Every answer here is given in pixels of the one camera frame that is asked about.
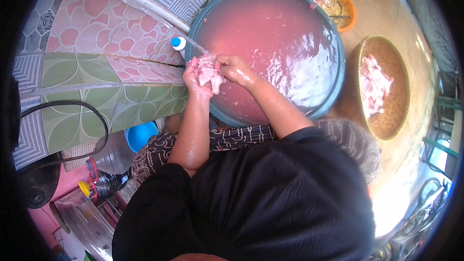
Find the woven bamboo basket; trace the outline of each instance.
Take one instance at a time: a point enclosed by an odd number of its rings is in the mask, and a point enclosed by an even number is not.
[[[364,116],[360,85],[361,59],[373,55],[382,73],[393,77],[390,95],[384,99],[384,113]],[[411,101],[409,76],[403,57],[396,46],[386,37],[365,37],[351,52],[346,64],[346,78],[341,98],[341,108],[354,122],[367,128],[376,140],[388,142],[394,139],[406,123]]]

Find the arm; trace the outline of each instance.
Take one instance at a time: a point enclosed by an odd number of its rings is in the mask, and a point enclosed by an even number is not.
[[[167,163],[178,164],[192,177],[209,158],[209,102],[211,88],[200,87],[194,75],[197,59],[194,57],[183,75],[189,92],[177,140],[169,154]]]
[[[253,96],[280,139],[313,126],[273,85],[256,75],[243,58],[218,55],[215,68],[219,68],[221,74],[244,87]]]

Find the plastic bottle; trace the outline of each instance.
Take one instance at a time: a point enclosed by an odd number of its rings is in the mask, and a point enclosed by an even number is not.
[[[78,182],[82,192],[87,196],[93,196],[100,200],[106,200],[118,190],[124,188],[132,178],[131,169],[123,174],[109,174],[100,170],[90,172],[89,183]]]
[[[183,37],[175,37],[173,39],[171,39],[171,45],[173,47],[173,49],[179,51],[182,55],[182,58],[185,59],[185,44],[187,43],[187,41],[185,40],[185,38]]]
[[[101,138],[95,147],[101,147],[103,140]],[[127,144],[124,131],[118,131],[108,135],[105,148],[86,160],[85,165],[89,171],[94,171],[92,162],[95,162],[98,170],[118,175],[126,172],[131,167],[134,155],[135,153]]]

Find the raw meat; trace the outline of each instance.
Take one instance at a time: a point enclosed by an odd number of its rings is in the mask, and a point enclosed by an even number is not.
[[[361,60],[360,84],[362,91],[362,104],[366,119],[375,113],[383,113],[383,99],[390,94],[393,77],[381,72],[373,55],[363,57]]]
[[[202,55],[198,58],[194,73],[200,86],[211,87],[211,92],[215,95],[219,94],[219,86],[226,82],[225,77],[214,69],[214,59],[209,55]]]

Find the black shirt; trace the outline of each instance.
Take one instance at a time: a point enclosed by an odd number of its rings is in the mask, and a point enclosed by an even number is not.
[[[171,260],[207,253],[228,260],[362,260],[374,214],[355,162],[321,130],[212,152],[190,179],[165,165],[129,202],[113,259]]]

